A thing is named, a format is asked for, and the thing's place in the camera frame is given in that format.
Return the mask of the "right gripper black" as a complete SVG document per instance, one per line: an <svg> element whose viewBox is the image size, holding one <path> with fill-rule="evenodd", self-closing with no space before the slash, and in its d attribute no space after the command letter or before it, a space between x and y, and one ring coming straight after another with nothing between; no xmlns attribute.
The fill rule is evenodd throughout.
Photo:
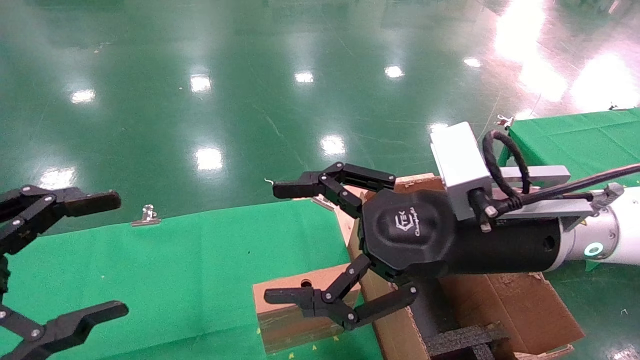
<svg viewBox="0 0 640 360"><path fill-rule="evenodd" d="M473 219L459 221L442 191L396 193L396 176L346 162L304 171L291 182L274 182L277 199L322 195L353 219L360 218L362 253L325 290L314 287L268 288L270 305L296 305L305 318L325 317L351 331L410 306L418 288L407 283L395 291L350 307L345 296L368 269L387 281L448 275L543 272L560 253L562 233L556 218L499 220L483 232ZM345 186L375 194L362 200Z"/></svg>

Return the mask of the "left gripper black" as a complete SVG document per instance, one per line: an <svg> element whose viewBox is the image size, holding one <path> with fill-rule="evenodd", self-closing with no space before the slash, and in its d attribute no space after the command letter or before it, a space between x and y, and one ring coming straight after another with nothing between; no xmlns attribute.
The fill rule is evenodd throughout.
<svg viewBox="0 0 640 360"><path fill-rule="evenodd" d="M116 191L86 194L78 187L49 190L27 185L0 196L0 301L9 291L9 260L64 217L82 217L120 208ZM0 306L0 326L22 341L2 360L46 360L81 346L99 324L125 317L130 309L118 300L62 314L41 325L6 305Z"/></svg>

